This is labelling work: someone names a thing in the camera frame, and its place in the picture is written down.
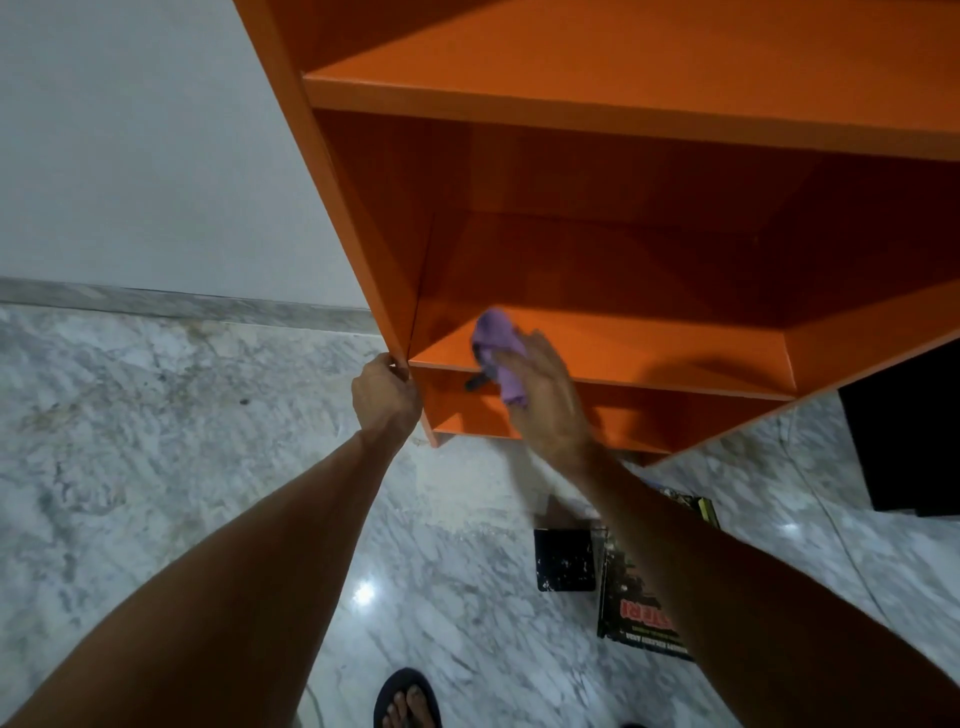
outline foot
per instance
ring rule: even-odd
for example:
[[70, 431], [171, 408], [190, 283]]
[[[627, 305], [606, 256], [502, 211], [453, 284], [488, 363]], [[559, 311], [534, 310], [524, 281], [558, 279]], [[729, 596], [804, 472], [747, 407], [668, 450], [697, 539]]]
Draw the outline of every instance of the foot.
[[406, 728], [410, 725], [405, 722], [408, 716], [415, 719], [412, 724], [418, 728], [435, 728], [433, 716], [426, 704], [426, 696], [416, 685], [411, 686], [406, 695], [402, 692], [394, 695], [394, 702], [383, 718], [383, 728]]

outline white marble floor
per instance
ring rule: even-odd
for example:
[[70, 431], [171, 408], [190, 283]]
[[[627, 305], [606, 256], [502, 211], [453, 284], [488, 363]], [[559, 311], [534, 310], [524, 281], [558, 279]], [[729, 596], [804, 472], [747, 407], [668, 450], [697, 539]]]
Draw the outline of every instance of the white marble floor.
[[[382, 347], [0, 306], [0, 720], [137, 585], [348, 437], [350, 379]], [[960, 524], [870, 510], [835, 397], [652, 471], [960, 680]], [[411, 439], [310, 677], [324, 726], [370, 725], [404, 665], [451, 726], [735, 723], [695, 666], [598, 640], [593, 595], [537, 591], [551, 495], [589, 512], [520, 444]]]

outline forearm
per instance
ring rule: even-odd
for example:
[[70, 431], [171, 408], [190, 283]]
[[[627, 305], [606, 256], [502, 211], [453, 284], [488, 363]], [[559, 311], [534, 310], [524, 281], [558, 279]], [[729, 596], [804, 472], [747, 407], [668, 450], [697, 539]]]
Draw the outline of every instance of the forearm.
[[209, 536], [102, 622], [12, 724], [289, 720], [397, 448], [387, 430], [357, 433]]
[[960, 690], [840, 597], [704, 523], [597, 449], [568, 476], [748, 725], [960, 716]]

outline toe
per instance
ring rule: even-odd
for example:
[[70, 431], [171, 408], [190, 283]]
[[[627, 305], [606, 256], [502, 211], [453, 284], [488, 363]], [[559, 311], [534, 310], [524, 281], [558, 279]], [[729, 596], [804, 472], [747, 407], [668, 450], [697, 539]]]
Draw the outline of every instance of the toe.
[[396, 705], [393, 703], [387, 708], [387, 717], [390, 719], [390, 728], [400, 728], [400, 716], [396, 713]]
[[407, 699], [402, 692], [394, 695], [394, 705], [396, 705], [396, 712], [400, 716], [400, 722], [402, 722], [407, 717]]
[[434, 728], [433, 716], [426, 704], [426, 695], [416, 685], [407, 691], [407, 705], [414, 717], [423, 724], [423, 728]]

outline book cover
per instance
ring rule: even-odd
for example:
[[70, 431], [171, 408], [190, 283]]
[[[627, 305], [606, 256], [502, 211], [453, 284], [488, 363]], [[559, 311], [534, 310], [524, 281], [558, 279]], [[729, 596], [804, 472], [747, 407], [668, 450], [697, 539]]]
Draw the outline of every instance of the book cover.
[[[700, 514], [704, 521], [719, 527], [709, 499], [670, 488], [660, 487], [659, 490]], [[604, 543], [597, 636], [693, 661], [670, 618], [663, 613], [657, 597], [647, 588], [636, 566], [617, 548], [609, 533]]]

